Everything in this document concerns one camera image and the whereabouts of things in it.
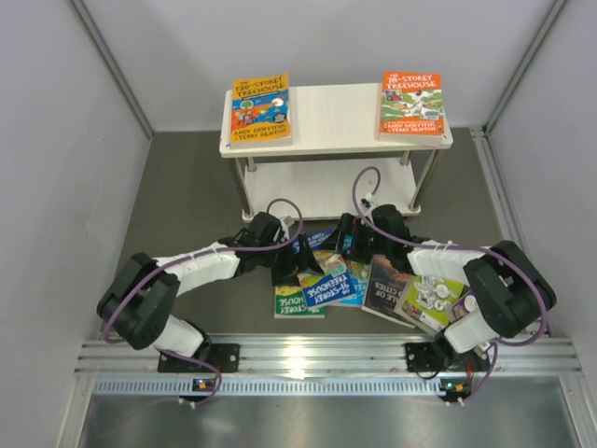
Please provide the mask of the green 104-storey treehouse book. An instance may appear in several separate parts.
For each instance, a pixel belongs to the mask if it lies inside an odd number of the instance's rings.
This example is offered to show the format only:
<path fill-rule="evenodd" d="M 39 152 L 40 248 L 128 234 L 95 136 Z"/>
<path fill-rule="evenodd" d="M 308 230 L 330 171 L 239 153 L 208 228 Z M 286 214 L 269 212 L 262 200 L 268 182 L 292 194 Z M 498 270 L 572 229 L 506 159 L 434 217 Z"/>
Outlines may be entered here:
<path fill-rule="evenodd" d="M 285 279 L 274 287 L 273 316 L 275 318 L 324 318 L 324 308 L 309 309 L 296 276 Z"/>

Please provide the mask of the orange 78-storey treehouse book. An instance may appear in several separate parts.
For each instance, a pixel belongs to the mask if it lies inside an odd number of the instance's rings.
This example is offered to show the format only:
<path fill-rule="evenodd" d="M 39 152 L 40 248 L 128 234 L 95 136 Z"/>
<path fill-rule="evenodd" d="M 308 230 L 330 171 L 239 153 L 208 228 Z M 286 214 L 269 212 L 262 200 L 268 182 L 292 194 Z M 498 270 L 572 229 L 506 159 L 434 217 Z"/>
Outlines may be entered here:
<path fill-rule="evenodd" d="M 376 122 L 382 141 L 432 144 L 447 136 L 440 73 L 386 71 Z"/>

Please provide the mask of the blue 91-storey treehouse book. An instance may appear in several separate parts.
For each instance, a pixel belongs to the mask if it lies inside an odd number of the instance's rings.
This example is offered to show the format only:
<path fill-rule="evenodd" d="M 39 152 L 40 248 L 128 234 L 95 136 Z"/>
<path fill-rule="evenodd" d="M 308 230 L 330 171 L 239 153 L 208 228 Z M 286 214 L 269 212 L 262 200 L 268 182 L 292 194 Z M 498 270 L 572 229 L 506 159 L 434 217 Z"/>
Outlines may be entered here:
<path fill-rule="evenodd" d="M 298 272 L 298 285 L 302 289 L 307 308 L 316 310 L 328 305 L 355 305 L 357 290 L 351 278 L 344 257 L 333 250 L 322 249 L 323 242 L 332 230 L 323 230 L 307 235 L 312 254 L 323 271 L 316 273 L 312 268 Z"/>

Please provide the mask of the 130-storey treehouse book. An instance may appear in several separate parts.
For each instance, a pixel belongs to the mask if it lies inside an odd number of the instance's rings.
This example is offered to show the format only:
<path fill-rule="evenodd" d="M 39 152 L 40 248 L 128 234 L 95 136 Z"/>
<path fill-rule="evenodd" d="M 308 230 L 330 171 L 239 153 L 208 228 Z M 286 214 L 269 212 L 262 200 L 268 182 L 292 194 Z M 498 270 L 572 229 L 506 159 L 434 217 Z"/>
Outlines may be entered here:
<path fill-rule="evenodd" d="M 287 72 L 235 79 L 231 89 L 231 149 L 290 145 L 290 89 Z"/>

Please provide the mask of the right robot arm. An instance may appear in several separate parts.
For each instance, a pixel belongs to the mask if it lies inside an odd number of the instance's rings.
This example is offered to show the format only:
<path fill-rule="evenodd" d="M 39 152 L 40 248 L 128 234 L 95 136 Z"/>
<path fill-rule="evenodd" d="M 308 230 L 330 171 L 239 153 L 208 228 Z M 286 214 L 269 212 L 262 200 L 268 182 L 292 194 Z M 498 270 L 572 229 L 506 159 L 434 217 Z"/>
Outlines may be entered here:
<path fill-rule="evenodd" d="M 437 363 L 457 370 L 491 342 L 511 345 L 545 317 L 556 294 L 512 241 L 463 250 L 416 237 L 392 205 L 345 214 L 322 247 L 367 264 L 363 309 L 433 336 Z"/>

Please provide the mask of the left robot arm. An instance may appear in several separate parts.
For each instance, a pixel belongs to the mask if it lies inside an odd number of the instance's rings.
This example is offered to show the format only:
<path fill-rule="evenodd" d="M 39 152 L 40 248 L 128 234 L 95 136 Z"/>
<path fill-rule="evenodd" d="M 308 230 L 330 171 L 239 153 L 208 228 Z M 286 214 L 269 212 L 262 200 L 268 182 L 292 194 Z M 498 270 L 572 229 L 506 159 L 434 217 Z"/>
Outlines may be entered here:
<path fill-rule="evenodd" d="M 179 358 L 192 371 L 202 370 L 210 362 L 211 338 L 173 316 L 175 300 L 258 267 L 270 269 L 276 286 L 294 286 L 300 274 L 320 273 L 306 235 L 290 234 L 289 223 L 287 218 L 260 212 L 235 235 L 198 251 L 165 258 L 144 252 L 131 256 L 97 305 L 105 331 L 114 331 L 135 350 L 152 347 Z"/>

